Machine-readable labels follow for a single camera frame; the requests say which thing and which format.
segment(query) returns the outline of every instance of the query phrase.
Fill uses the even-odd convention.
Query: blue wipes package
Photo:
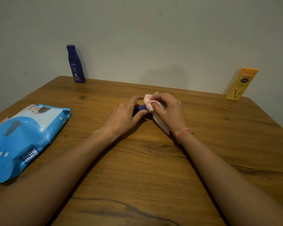
[[[30,105],[0,124],[0,182],[19,175],[69,119],[69,108]]]

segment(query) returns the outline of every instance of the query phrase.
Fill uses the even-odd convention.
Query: forearm
[[[90,163],[114,140],[114,136],[98,130],[6,188],[0,193],[0,225],[44,225]]]
[[[231,225],[283,225],[283,206],[189,134],[181,144]]]

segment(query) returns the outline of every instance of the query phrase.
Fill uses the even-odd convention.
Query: wooden table
[[[0,113],[0,121],[42,103],[71,108],[56,140],[23,177],[100,128],[135,94],[169,92],[183,103],[188,126],[245,177],[283,204],[283,129],[251,99],[60,76]],[[0,184],[0,190],[17,178]],[[225,225],[185,154],[146,119],[105,150],[79,181],[52,225]]]

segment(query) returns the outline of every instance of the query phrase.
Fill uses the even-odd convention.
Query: yellow bottle
[[[225,98],[238,101],[258,71],[258,69],[242,68]]]

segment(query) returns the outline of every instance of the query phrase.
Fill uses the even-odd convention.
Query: red thread bracelet
[[[189,128],[183,130],[179,135],[176,137],[178,143],[180,143],[181,139],[185,137],[187,134],[192,133],[194,134]]]

